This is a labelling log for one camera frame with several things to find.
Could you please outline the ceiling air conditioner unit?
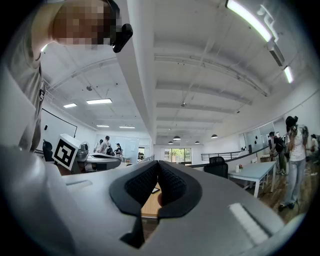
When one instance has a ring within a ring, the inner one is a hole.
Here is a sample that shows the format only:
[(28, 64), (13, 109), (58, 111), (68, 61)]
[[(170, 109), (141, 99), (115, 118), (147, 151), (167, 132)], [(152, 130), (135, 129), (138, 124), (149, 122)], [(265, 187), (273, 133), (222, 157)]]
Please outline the ceiling air conditioner unit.
[(278, 66), (282, 67), (284, 65), (285, 59), (278, 45), (273, 40), (270, 40), (266, 46), (267, 46), (267, 50), (269, 51), (271, 56), (274, 58)]

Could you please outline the ceiling light strip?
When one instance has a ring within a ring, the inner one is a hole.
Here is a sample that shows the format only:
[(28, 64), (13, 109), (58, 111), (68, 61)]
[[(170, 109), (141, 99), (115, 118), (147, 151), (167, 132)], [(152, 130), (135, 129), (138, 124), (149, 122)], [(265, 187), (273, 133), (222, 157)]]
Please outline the ceiling light strip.
[(245, 7), (239, 4), (235, 0), (226, 0), (226, 8), (233, 11), (246, 22), (248, 22), (263, 38), (266, 42), (269, 42), (272, 38), (269, 31), (265, 26)]
[(287, 79), (288, 83), (291, 84), (291, 83), (294, 81), (291, 67), (287, 65), (287, 66), (284, 68), (283, 71), (284, 71), (284, 74), (285, 74), (285, 76), (286, 76), (286, 79)]

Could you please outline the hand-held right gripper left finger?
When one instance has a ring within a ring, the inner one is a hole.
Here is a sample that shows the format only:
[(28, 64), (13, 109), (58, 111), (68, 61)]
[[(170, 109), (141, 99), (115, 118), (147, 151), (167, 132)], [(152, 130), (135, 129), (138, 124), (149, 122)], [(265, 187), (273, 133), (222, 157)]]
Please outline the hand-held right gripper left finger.
[(145, 250), (141, 207), (119, 210), (109, 194), (109, 171), (62, 176), (58, 168), (17, 147), (0, 146), (0, 214), (24, 234), (17, 254), (24, 256), (159, 256)]

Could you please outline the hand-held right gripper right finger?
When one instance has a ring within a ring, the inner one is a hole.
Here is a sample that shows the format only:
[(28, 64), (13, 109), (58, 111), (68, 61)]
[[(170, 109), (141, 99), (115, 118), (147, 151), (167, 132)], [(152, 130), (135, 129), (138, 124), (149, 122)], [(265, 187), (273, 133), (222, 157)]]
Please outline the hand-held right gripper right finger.
[(286, 256), (283, 247), (303, 214), (284, 223), (234, 182), (187, 166), (174, 167), (199, 182), (201, 199), (185, 216), (161, 219), (140, 248), (143, 256)]

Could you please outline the black office chair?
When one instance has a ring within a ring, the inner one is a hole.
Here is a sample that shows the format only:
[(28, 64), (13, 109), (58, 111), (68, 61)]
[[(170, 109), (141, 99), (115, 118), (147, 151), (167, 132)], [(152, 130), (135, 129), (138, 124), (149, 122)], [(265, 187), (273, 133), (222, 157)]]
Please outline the black office chair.
[(55, 160), (53, 159), (53, 152), (52, 152), (53, 146), (52, 144), (47, 141), (43, 140), (42, 144), (42, 151), (43, 151), (43, 156), (46, 162), (54, 162)]
[(209, 164), (204, 166), (203, 171), (212, 175), (216, 175), (228, 179), (228, 164), (221, 156), (209, 158)]

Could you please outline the glass balcony door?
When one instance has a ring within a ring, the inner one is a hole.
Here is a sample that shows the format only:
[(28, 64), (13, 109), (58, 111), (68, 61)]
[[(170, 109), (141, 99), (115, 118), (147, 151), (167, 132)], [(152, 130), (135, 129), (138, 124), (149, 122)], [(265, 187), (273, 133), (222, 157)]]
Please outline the glass balcony door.
[(189, 166), (192, 164), (191, 148), (165, 148), (164, 160), (171, 163)]

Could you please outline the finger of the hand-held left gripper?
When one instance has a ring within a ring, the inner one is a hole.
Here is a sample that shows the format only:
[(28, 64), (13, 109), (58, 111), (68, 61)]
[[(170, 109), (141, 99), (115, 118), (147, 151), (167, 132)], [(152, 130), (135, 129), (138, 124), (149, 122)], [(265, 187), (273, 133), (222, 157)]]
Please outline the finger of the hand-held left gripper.
[(120, 159), (91, 160), (84, 164), (84, 172), (100, 172), (115, 169), (121, 165)]
[(103, 154), (103, 153), (90, 153), (87, 157), (88, 159), (115, 159), (120, 161), (120, 159), (116, 156), (108, 155), (108, 154)]

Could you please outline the long pale table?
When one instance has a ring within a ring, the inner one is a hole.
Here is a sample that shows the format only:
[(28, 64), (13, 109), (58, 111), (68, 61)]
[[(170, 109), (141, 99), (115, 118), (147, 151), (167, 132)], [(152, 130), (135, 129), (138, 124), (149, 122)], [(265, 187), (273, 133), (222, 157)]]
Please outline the long pale table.
[(260, 183), (270, 171), (272, 171), (272, 181), (270, 189), (270, 192), (272, 193), (274, 191), (276, 182), (275, 161), (248, 164), (239, 172), (229, 171), (228, 178), (255, 183), (253, 196), (257, 198), (259, 194)]

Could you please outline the person's grey shirt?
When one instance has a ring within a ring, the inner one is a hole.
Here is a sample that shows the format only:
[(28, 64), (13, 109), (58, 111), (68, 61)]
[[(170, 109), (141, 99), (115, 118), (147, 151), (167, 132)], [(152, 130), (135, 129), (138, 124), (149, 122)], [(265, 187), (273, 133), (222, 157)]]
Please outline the person's grey shirt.
[(41, 140), (41, 112), (46, 94), (40, 57), (32, 50), (32, 24), (39, 9), (31, 12), (13, 34), (4, 54), (4, 63), (29, 102), (35, 107), (19, 146), (34, 152)]

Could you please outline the person's left forearm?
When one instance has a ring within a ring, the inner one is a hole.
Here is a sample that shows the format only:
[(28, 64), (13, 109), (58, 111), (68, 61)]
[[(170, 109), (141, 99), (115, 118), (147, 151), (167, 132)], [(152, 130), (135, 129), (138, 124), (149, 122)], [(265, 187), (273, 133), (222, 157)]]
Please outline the person's left forearm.
[(66, 167), (64, 167), (63, 165), (57, 164), (56, 166), (57, 166), (61, 176), (68, 176), (68, 175), (72, 174), (72, 172), (70, 170), (68, 170)]

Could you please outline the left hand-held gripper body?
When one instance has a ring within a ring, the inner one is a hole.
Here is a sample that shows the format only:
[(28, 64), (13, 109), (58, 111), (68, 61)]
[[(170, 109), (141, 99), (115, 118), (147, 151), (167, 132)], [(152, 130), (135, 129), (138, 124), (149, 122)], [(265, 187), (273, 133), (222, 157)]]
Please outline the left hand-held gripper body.
[(64, 133), (58, 137), (53, 159), (69, 170), (71, 174), (80, 174), (85, 168), (89, 153), (89, 144), (87, 142), (80, 142)]

